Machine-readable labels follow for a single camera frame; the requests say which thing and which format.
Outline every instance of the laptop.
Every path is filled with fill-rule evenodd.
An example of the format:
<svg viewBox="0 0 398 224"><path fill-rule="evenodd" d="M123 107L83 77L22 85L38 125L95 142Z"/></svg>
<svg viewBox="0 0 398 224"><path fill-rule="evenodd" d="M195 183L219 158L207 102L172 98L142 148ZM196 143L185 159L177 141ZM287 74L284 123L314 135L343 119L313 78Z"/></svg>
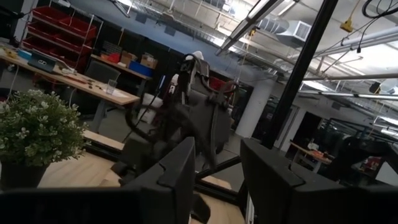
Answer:
<svg viewBox="0 0 398 224"><path fill-rule="evenodd" d="M48 73L53 73L54 67L57 61L52 58L48 57L36 50L32 51L32 57L28 61L28 65L43 70Z"/></svg>

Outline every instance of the shelving unit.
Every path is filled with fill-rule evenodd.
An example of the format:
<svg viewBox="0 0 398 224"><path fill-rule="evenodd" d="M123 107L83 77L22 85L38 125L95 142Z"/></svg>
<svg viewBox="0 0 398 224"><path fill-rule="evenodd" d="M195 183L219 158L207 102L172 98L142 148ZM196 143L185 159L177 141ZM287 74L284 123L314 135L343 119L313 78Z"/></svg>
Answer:
<svg viewBox="0 0 398 224"><path fill-rule="evenodd" d="M21 47L63 60L83 73L102 24L98 31L94 15L90 14L90 22L85 22L75 16L80 10L71 7L73 13L69 15L51 5L52 1L49 6L32 9Z"/></svg>

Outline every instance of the cardboard box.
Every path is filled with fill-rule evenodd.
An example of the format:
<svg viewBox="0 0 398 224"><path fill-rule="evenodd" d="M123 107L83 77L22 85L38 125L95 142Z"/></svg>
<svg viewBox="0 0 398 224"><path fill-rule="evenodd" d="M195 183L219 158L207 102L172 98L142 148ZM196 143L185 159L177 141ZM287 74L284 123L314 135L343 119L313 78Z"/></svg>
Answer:
<svg viewBox="0 0 398 224"><path fill-rule="evenodd" d="M137 59L137 56L123 50L122 51L122 56L120 58L120 62L125 64L127 67L130 65L131 61L134 61Z"/></svg>
<svg viewBox="0 0 398 224"><path fill-rule="evenodd" d="M145 65L151 69L155 69L157 65L157 60L153 58L151 55L143 55L141 59L141 65Z"/></svg>

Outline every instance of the glass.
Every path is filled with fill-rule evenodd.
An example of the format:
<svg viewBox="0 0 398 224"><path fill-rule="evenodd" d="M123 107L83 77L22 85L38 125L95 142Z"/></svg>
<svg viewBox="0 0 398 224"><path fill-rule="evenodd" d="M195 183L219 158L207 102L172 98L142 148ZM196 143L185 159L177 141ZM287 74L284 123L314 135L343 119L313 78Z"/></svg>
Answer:
<svg viewBox="0 0 398 224"><path fill-rule="evenodd" d="M106 93L112 95L117 84L116 80L109 80L108 86L106 86Z"/></svg>

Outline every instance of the plant pot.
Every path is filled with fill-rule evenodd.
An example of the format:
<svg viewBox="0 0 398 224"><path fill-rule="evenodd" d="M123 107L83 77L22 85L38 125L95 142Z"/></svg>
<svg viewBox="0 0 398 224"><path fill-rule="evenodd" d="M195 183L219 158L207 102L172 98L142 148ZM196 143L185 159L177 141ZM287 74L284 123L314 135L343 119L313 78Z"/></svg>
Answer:
<svg viewBox="0 0 398 224"><path fill-rule="evenodd" d="M24 166L20 164L1 163L0 189L36 188L49 165Z"/></svg>

